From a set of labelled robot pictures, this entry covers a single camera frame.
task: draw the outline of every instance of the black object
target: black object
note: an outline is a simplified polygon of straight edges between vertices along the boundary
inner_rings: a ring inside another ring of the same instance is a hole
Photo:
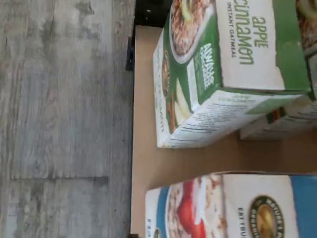
[[[136,0],[135,24],[163,27],[173,0]]]
[[[135,24],[133,24],[132,35],[128,38],[127,60],[125,70],[134,70],[134,45],[135,45]]]
[[[137,234],[129,234],[127,238],[139,238]]]
[[[125,69],[134,70],[135,25],[163,27],[173,0],[136,0],[132,35],[128,38]]]

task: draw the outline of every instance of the instant oatmeal box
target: instant oatmeal box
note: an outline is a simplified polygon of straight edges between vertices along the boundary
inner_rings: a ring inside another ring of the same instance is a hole
[[[209,174],[149,190],[147,238],[315,238],[317,177]]]
[[[175,0],[153,70],[158,147],[206,146],[310,91],[289,0]]]
[[[298,0],[297,14],[312,92],[246,125],[241,139],[285,139],[317,127],[317,1]]]

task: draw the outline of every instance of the strawberry image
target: strawberry image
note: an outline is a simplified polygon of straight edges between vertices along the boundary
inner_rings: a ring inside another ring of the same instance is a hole
[[[203,220],[200,220],[199,225],[194,225],[192,227],[191,232],[192,238],[205,238],[206,232],[205,232],[205,225]]]
[[[195,224],[196,207],[193,203],[194,181],[183,183],[183,197],[177,209],[177,215],[185,232],[192,238],[206,238],[205,225],[203,220]]]

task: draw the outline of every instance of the cardboard shelf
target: cardboard shelf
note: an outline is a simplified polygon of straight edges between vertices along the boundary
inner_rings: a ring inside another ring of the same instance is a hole
[[[161,28],[136,26],[131,233],[145,238],[148,189],[221,171],[317,171],[317,130],[275,142],[228,135],[202,149],[158,149],[154,112],[153,51]]]

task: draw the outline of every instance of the laminate flooring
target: laminate flooring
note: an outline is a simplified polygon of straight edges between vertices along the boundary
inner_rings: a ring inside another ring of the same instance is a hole
[[[129,232],[134,4],[0,1],[0,237]]]

